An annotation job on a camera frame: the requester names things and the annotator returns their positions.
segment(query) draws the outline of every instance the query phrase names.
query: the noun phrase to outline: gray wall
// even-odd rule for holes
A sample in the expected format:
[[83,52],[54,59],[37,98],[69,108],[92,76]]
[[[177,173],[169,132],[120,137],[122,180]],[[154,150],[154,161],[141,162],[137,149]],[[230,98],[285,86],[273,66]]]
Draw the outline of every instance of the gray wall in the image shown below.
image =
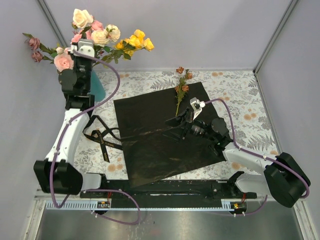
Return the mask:
[[298,3],[258,73],[282,150],[311,180],[308,206],[320,233],[320,1]]
[[74,8],[87,9],[123,38],[145,31],[153,52],[117,69],[253,69],[290,0],[46,0],[66,40]]
[[56,139],[64,96],[55,66],[33,62],[24,44],[22,32],[57,44],[36,1],[3,1],[0,16],[0,239],[17,240],[37,188],[33,164]]

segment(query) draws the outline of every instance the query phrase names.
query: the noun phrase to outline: black trash bag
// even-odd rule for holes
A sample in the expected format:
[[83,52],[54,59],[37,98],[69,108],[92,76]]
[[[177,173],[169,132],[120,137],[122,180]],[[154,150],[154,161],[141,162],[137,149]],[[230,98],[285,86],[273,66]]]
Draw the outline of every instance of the black trash bag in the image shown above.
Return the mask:
[[[201,82],[189,84],[189,92],[180,104],[179,114],[191,107],[190,99],[194,97],[200,101],[209,100]],[[114,106],[131,187],[224,160],[214,154],[209,148],[211,141],[205,138],[189,134],[177,143],[163,135],[171,128],[165,121],[176,114],[174,88],[115,100]],[[211,123],[217,117],[214,106],[208,104],[197,119]]]

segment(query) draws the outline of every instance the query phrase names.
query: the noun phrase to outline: flower stem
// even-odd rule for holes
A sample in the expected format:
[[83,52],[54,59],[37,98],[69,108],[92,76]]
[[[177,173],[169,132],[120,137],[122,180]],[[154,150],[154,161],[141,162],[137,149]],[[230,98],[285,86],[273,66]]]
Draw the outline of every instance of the flower stem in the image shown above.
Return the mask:
[[178,101],[178,104],[176,105],[176,112],[175,112],[175,116],[178,116],[178,112],[179,112],[179,105],[180,105],[181,101]]

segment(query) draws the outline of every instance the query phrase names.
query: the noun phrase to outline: floral tablecloth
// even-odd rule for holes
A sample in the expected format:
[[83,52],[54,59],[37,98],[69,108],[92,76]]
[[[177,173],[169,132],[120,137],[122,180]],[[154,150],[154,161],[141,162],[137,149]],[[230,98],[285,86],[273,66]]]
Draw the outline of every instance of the floral tablecloth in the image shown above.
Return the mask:
[[[210,99],[221,98],[228,104],[237,142],[251,149],[277,154],[277,148],[271,132],[271,125],[265,113],[258,85],[252,71],[192,71],[193,78],[188,83],[202,82]],[[117,78],[112,72],[98,72],[106,95],[116,88]],[[113,100],[129,98],[141,94],[175,87],[179,74],[169,71],[120,72],[121,83],[118,92],[106,104],[95,109],[109,128],[118,126]],[[228,113],[224,105],[215,102],[214,107],[230,128]],[[103,130],[96,121],[87,131]],[[111,136],[105,140],[117,143]],[[110,163],[105,162],[99,143],[81,136],[75,153],[74,166],[81,173],[104,173],[107,179],[127,180],[124,155],[121,150],[107,147]],[[250,172],[249,169],[235,162],[220,162],[200,169],[182,173],[168,179],[228,179],[237,171]]]

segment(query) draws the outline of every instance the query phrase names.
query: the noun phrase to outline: blue vase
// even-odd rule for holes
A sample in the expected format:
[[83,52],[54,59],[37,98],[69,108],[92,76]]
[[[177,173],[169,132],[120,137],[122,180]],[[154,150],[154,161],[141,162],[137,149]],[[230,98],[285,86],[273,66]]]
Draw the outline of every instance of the blue vase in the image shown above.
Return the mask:
[[95,102],[101,102],[106,97],[106,91],[95,71],[91,72],[90,94],[94,95]]

